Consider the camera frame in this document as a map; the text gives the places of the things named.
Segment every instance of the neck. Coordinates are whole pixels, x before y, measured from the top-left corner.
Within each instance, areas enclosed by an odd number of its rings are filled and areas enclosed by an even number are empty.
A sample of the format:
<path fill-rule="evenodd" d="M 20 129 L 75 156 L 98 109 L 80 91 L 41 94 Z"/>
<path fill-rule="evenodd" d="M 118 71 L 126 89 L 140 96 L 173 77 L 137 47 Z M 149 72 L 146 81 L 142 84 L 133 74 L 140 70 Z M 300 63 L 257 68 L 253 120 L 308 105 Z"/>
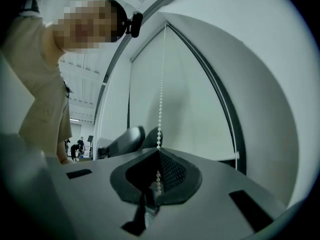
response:
<path fill-rule="evenodd" d="M 43 31 L 42 47 L 46 62 L 51 66 L 57 66 L 65 52 L 56 43 L 52 24 L 47 25 Z"/>

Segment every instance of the black pants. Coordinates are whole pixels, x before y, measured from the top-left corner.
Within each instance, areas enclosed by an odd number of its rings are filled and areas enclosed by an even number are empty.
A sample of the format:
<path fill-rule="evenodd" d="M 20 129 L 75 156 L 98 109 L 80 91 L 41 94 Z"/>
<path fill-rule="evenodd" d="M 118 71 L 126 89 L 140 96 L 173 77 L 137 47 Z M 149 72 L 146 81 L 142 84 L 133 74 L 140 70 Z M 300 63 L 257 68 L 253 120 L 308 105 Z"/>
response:
<path fill-rule="evenodd" d="M 72 158 L 72 160 L 73 160 L 73 159 L 76 160 L 76 151 L 71 148 L 70 152 L 71 152 L 71 158 Z"/>

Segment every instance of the ceiling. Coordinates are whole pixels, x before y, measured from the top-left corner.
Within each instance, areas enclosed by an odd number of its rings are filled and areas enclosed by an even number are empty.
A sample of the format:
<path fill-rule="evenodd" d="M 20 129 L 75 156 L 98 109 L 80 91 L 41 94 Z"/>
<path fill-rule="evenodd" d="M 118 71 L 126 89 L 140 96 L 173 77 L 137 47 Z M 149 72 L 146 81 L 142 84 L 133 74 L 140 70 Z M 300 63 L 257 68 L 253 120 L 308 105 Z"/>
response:
<path fill-rule="evenodd" d="M 90 0 L 40 0 L 38 2 L 43 20 L 48 23 L 60 19 L 64 8 L 72 1 Z M 128 17 L 136 10 L 144 12 L 156 0 L 117 0 Z M 70 118 L 93 124 L 99 92 L 108 66 L 121 39 L 117 43 L 106 43 L 87 54 L 66 53 L 60 58 L 59 68 L 73 93 L 70 94 Z"/>

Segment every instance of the person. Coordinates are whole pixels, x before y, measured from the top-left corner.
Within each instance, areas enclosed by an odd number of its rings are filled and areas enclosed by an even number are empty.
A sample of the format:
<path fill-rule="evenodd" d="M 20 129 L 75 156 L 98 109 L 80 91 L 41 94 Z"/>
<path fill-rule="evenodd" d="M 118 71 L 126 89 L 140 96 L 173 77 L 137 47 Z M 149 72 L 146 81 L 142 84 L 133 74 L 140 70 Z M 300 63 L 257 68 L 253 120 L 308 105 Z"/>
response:
<path fill-rule="evenodd" d="M 79 143 L 72 145 L 71 148 L 70 148 L 71 159 L 74 162 L 77 161 L 77 159 L 76 159 L 76 151 L 79 150 L 79 148 L 80 148 L 80 144 Z"/>
<path fill-rule="evenodd" d="M 68 156 L 68 149 L 69 149 L 68 143 L 70 143 L 70 140 L 69 140 L 69 139 L 66 139 L 66 140 L 64 141 L 64 147 L 65 147 L 66 156 Z"/>
<path fill-rule="evenodd" d="M 83 151 L 86 150 L 85 148 L 85 143 L 84 143 L 84 137 L 81 137 L 78 141 L 77 141 L 78 144 L 80 144 L 80 150 L 81 152 L 83 153 Z"/>
<path fill-rule="evenodd" d="M 96 0 L 45 24 L 37 0 L 28 0 L 5 34 L 1 52 L 35 98 L 19 135 L 45 155 L 57 156 L 61 164 L 68 163 L 64 140 L 72 137 L 71 90 L 58 61 L 66 52 L 116 42 L 126 31 L 126 21 L 125 10 L 115 0 Z"/>

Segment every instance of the white beaded pull cord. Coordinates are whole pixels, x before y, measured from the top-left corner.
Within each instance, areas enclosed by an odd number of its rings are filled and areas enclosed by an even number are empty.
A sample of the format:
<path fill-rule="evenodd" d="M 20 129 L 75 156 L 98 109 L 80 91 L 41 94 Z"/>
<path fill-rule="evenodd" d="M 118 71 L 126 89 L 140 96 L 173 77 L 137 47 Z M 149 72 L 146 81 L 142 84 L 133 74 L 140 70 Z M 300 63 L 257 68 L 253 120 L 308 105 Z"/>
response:
<path fill-rule="evenodd" d="M 158 137 L 157 137 L 157 146 L 156 148 L 160 149 L 160 140 L 161 140 L 161 122 L 162 122 L 162 101 L 164 94 L 164 76 L 165 76 L 165 45 L 166 45 L 166 27 L 167 23 L 164 24 L 164 34 L 163 34 L 163 49 L 162 49 L 162 70 L 161 70 L 161 85 L 160 85 L 160 101 L 159 101 L 159 120 L 158 120 Z M 156 185 L 157 185 L 157 194 L 161 195 L 161 183 L 160 183 L 160 172 L 156 172 Z"/>

